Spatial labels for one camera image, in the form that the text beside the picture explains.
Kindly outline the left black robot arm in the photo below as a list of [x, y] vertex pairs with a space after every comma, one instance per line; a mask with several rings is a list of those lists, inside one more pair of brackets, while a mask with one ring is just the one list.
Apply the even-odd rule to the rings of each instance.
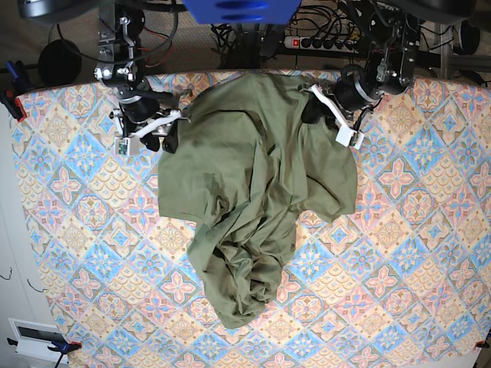
[[361, 40], [368, 43], [367, 60], [364, 66], [344, 66], [334, 83], [312, 85], [308, 91], [318, 102], [311, 102], [308, 111], [326, 113], [339, 125], [359, 111], [359, 127], [384, 95], [403, 94], [413, 83], [420, 20], [394, 2], [347, 1], [346, 9]]

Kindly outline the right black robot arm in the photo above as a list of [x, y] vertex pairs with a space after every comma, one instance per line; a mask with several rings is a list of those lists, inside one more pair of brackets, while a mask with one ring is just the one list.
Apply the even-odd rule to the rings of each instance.
[[179, 99], [169, 92], [157, 92], [145, 76], [146, 62], [140, 40], [145, 15], [131, 5], [103, 5], [99, 10], [99, 57], [95, 77], [116, 90], [118, 107], [109, 118], [116, 126], [114, 152], [136, 156], [140, 145], [157, 152], [175, 153]]

